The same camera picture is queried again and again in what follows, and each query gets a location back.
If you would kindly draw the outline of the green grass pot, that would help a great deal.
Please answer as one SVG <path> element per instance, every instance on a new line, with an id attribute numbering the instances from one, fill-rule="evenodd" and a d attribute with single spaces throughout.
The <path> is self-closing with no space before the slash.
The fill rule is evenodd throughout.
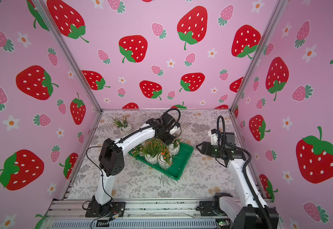
<path id="1" fill-rule="evenodd" d="M 164 152 L 164 143 L 158 138 L 151 138 L 141 144 L 141 152 L 145 160 L 156 165 L 159 162 L 161 154 Z"/>

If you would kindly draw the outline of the orange gypsophila pot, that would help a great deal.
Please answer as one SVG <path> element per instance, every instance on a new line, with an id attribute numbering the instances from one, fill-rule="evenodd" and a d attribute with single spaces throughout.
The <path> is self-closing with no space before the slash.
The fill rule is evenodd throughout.
<path id="1" fill-rule="evenodd" d="M 166 169 L 169 169 L 172 165 L 172 162 L 173 162 L 173 158 L 169 152 L 169 150 L 166 148 L 166 149 L 163 149 L 161 151 L 161 153 L 159 154 L 158 156 L 158 164 L 159 166 L 166 170 Z"/>

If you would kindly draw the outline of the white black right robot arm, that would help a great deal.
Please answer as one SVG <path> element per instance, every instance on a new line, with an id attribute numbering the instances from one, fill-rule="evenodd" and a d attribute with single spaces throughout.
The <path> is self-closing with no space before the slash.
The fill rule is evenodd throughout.
<path id="1" fill-rule="evenodd" d="M 234 133 L 226 131 L 223 116 L 217 119 L 217 127 L 209 131 L 210 142 L 202 142 L 196 149 L 203 155 L 223 160 L 233 176 L 240 202 L 229 193 L 216 193 L 209 203 L 201 203 L 196 210 L 201 214 L 226 215 L 232 229 L 276 229 L 279 215 L 262 197 L 248 168 L 251 154 L 235 144 Z"/>

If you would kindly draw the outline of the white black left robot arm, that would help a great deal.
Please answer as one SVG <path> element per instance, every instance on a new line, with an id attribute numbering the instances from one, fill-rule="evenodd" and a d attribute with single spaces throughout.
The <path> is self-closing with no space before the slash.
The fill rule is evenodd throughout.
<path id="1" fill-rule="evenodd" d="M 160 118 L 147 120 L 140 128 L 120 139 L 106 139 L 100 147 L 99 163 L 95 164 L 101 171 L 101 177 L 92 203 L 101 207 L 111 204 L 111 191 L 116 175 L 124 168 L 124 156 L 137 145 L 152 138 L 169 146 L 176 139 L 173 134 L 180 129 L 180 118 L 180 110 L 170 108 Z"/>

